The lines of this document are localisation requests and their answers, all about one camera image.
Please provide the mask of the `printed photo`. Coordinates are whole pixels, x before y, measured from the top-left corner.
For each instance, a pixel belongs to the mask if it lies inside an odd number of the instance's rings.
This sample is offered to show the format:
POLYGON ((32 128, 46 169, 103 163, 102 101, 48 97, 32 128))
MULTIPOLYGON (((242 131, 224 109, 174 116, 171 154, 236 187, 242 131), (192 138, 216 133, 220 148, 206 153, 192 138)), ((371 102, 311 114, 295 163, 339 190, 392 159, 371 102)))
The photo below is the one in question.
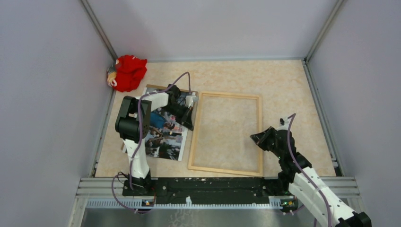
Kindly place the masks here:
MULTIPOLYGON (((190 91, 181 92, 182 96, 186 96, 190 91)), ((189 130, 178 124, 175 116, 162 109, 168 102, 166 89, 146 88, 143 95, 144 98, 125 96, 115 123, 128 158, 146 155, 182 160, 189 130)))

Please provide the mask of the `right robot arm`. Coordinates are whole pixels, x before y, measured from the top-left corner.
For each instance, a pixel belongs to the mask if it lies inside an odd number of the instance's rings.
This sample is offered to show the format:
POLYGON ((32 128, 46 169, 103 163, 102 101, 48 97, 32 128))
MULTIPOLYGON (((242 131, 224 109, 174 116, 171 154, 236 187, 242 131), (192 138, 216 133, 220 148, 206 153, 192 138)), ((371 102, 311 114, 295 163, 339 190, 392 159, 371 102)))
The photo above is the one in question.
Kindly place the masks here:
POLYGON ((277 180, 266 187, 269 193, 295 196, 322 226, 372 226, 371 218, 365 212, 357 212, 344 204, 307 158, 297 151, 289 127, 269 127, 250 135, 250 138, 261 150, 272 152, 278 158, 281 172, 277 180))

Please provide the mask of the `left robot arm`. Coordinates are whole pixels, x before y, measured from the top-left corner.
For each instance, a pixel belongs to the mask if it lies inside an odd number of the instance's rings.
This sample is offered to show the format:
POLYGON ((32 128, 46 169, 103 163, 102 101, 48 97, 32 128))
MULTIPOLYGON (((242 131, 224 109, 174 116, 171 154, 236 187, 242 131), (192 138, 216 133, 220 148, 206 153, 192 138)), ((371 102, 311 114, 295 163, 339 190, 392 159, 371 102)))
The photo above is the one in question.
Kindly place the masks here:
POLYGON ((192 111, 197 96, 177 86, 146 91, 139 97, 125 96, 117 115, 115 130, 123 140, 130 163, 127 188, 147 195, 152 188, 146 150, 176 140, 181 148, 181 130, 193 130, 192 111))

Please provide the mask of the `red crumpled cloth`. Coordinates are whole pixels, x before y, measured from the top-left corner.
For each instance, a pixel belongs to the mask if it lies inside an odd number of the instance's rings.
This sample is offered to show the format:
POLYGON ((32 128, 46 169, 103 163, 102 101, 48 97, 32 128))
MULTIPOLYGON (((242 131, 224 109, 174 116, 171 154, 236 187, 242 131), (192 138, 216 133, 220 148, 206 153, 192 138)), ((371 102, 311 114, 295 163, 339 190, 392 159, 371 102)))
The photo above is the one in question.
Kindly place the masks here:
POLYGON ((123 55, 107 69, 107 84, 119 92, 130 92, 139 87, 147 72, 147 59, 123 55))

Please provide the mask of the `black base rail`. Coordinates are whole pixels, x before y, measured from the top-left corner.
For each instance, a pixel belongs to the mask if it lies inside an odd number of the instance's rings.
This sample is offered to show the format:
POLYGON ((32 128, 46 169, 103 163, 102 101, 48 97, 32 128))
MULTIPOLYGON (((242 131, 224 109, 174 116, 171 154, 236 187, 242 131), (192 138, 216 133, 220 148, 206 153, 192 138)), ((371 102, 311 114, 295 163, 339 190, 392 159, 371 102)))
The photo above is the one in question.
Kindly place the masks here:
POLYGON ((151 196, 157 204, 181 204, 187 197, 195 205, 269 204, 296 208, 299 200, 270 177, 159 177, 143 187, 126 180, 123 196, 151 196))

